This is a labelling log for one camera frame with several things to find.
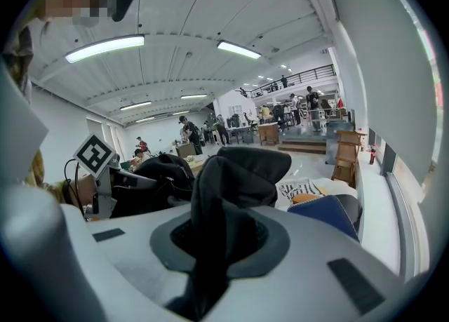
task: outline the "ceiling light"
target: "ceiling light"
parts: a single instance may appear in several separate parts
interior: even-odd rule
[[[194,98],[205,98],[206,94],[200,94],[200,95],[183,95],[181,96],[181,99],[194,99]]]
[[[151,103],[152,103],[151,101],[139,102],[138,104],[133,104],[133,105],[128,105],[128,106],[121,107],[120,110],[134,109],[135,107],[141,107],[141,106],[145,106],[145,105],[150,105]]]
[[[145,38],[143,35],[108,39],[76,49],[75,51],[68,53],[65,58],[70,64],[73,64],[74,62],[89,58],[90,56],[106,53],[108,51],[130,48],[132,46],[142,46],[144,45],[144,42]]]
[[[244,56],[248,56],[249,58],[252,58],[252,59],[258,59],[261,57],[261,55],[259,53],[256,53],[255,51],[251,51],[247,48],[244,48],[243,46],[238,46],[236,44],[229,43],[224,40],[221,40],[221,42],[218,43],[217,48],[226,50],[226,51],[231,51],[233,53],[241,54]]]
[[[136,123],[141,123],[143,121],[152,120],[152,119],[154,119],[154,117],[147,117],[146,119],[137,120]]]

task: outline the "black t-shirt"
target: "black t-shirt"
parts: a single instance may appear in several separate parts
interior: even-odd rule
[[[198,131],[196,131],[196,126],[191,121],[189,121],[187,125],[184,125],[182,129],[184,130],[184,132],[187,132],[188,130],[192,132],[192,134],[189,136],[190,141],[193,141],[194,138],[198,135]]]
[[[310,102],[310,110],[319,108],[320,97],[316,91],[312,91],[310,94],[307,94],[306,99],[307,102]]]

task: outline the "person in red shirt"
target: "person in red shirt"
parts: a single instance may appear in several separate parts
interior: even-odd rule
[[[138,140],[139,140],[139,145],[136,145],[136,147],[139,147],[142,150],[142,152],[149,151],[147,143],[144,140],[142,140],[140,138],[140,136],[138,137]]]

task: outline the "black and white square marker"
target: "black and white square marker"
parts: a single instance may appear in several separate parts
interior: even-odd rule
[[[96,179],[114,154],[114,149],[92,134],[84,140],[73,157]]]

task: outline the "wooden step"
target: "wooden step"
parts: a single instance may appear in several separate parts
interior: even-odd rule
[[[315,141],[306,141],[306,140],[283,140],[282,141],[283,145],[309,145],[309,146],[325,146],[326,145],[326,141],[320,141],[320,140],[315,140]]]
[[[291,152],[307,152],[309,154],[326,155],[326,146],[317,146],[317,145],[280,144],[278,146],[278,150],[291,151]]]

